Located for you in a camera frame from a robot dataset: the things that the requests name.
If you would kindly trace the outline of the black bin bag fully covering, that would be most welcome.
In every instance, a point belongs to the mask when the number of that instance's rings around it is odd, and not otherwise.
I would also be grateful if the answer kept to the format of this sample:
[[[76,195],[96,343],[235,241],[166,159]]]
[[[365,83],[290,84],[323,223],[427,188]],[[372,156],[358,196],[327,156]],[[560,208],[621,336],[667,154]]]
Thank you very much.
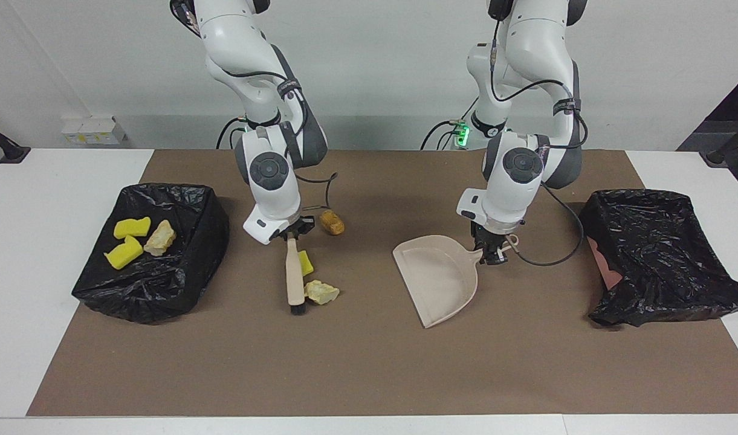
[[[105,254],[119,244],[115,224],[149,217],[169,221],[173,245],[163,256],[148,253],[115,270]],[[186,314],[205,294],[230,241],[230,220],[208,185],[137,184],[120,190],[71,295],[87,308],[137,324]]]

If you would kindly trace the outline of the pink bin box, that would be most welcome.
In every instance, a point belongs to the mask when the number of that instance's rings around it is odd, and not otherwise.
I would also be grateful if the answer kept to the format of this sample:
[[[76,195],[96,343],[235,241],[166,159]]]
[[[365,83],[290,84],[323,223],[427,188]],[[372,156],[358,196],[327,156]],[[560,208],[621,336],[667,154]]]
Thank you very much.
[[[606,257],[599,250],[598,243],[595,240],[593,240],[592,237],[587,236],[586,240],[587,242],[589,242],[589,246],[592,250],[594,259],[597,263],[597,267],[601,274],[601,278],[603,278],[604,288],[607,290],[613,289],[615,286],[617,286],[617,284],[620,283],[620,281],[623,280],[622,273],[617,272],[616,270],[613,270],[611,268],[611,265],[609,265],[609,262],[607,261]]]

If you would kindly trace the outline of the wavy yellow sponge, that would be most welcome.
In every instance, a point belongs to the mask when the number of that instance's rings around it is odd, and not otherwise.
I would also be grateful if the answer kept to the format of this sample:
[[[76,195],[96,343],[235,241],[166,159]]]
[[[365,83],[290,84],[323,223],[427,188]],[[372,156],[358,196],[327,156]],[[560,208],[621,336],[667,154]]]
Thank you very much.
[[[115,239],[126,239],[126,237],[145,237],[151,228],[151,218],[146,216],[140,219],[123,219],[117,221],[114,227]]]

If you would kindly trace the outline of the brown table mat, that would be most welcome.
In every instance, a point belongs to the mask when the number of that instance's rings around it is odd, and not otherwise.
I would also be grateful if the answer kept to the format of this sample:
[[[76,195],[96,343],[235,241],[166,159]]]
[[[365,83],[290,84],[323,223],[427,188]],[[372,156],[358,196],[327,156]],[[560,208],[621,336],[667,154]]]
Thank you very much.
[[[394,262],[405,240],[468,250],[456,204],[482,188],[482,152],[338,151],[338,236],[300,240],[314,278],[341,294],[290,313],[284,244],[242,223],[252,199],[227,150],[159,150],[142,182],[212,187],[230,244],[195,308],[156,326],[76,310],[29,416],[358,416],[738,413],[738,350],[723,322],[612,329],[590,322],[603,283],[588,247],[539,268],[477,269],[477,293],[425,329]]]

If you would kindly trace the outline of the black bin bag showing box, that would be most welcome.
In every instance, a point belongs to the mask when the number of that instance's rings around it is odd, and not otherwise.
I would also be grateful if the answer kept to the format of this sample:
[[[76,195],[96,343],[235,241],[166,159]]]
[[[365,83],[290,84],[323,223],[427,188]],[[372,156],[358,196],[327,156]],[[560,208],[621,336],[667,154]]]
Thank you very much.
[[[580,212],[586,236],[623,280],[589,318],[603,327],[719,319],[738,313],[738,281],[708,242],[689,196],[599,190]]]

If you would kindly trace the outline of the beige plastic dustpan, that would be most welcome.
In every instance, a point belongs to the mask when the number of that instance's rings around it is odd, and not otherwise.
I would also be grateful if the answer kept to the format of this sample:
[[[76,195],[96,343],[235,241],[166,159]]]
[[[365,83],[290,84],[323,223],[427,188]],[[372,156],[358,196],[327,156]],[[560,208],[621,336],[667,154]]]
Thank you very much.
[[[468,250],[445,235],[406,240],[392,251],[419,322],[430,329],[454,317],[474,298],[483,250]]]

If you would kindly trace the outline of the pale crusty bread chunk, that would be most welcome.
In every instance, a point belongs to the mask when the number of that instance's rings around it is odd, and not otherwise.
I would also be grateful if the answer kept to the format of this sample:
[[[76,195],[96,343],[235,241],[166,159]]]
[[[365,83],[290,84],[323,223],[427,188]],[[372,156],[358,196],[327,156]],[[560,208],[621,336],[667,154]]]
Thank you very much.
[[[163,220],[144,245],[145,253],[151,256],[161,257],[172,246],[177,234],[168,220]]]

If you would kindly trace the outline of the white wall socket box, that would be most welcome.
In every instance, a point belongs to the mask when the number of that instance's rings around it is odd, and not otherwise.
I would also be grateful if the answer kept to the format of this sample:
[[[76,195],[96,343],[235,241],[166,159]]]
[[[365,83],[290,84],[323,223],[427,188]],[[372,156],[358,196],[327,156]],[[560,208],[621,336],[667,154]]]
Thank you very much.
[[[63,122],[62,136],[70,145],[121,146],[128,135],[115,117],[74,118]]]

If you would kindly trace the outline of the beige hand brush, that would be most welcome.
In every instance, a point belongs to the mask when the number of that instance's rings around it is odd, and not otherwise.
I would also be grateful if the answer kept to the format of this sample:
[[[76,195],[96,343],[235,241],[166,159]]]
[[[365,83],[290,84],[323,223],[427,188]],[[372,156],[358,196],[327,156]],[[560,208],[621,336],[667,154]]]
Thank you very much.
[[[303,315],[306,312],[305,292],[303,291],[302,264],[299,259],[296,239],[288,236],[286,239],[286,297],[293,315]]]

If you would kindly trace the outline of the brown bread roll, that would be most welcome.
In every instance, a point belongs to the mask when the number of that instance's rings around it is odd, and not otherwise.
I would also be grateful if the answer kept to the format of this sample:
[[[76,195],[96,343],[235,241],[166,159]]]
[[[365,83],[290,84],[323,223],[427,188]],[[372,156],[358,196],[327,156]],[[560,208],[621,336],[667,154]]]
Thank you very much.
[[[319,215],[319,222],[322,228],[330,235],[341,235],[346,231],[344,221],[333,210],[324,210]]]

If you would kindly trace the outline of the black stand foot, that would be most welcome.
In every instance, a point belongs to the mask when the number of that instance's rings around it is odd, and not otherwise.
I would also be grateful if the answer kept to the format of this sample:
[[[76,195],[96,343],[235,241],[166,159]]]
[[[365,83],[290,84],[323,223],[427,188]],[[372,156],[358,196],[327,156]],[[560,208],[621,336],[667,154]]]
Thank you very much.
[[[0,164],[18,164],[22,163],[23,160],[31,152],[31,147],[20,146],[15,141],[11,140],[8,136],[0,132],[0,149],[3,152],[3,157],[0,159]]]
[[[711,152],[699,152],[699,154],[703,162],[709,167],[727,169],[728,165],[725,162],[726,155],[736,149],[738,149],[738,132],[718,149]]]

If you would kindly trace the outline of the notched yellow sponge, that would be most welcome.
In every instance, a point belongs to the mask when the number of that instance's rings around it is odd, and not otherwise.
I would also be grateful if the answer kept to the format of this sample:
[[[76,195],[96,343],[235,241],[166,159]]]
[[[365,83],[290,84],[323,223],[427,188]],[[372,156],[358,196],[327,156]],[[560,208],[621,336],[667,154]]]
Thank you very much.
[[[139,240],[132,235],[126,235],[123,243],[115,246],[115,248],[108,253],[104,253],[104,256],[113,269],[121,270],[136,258],[140,257],[143,253],[144,247],[140,245]]]

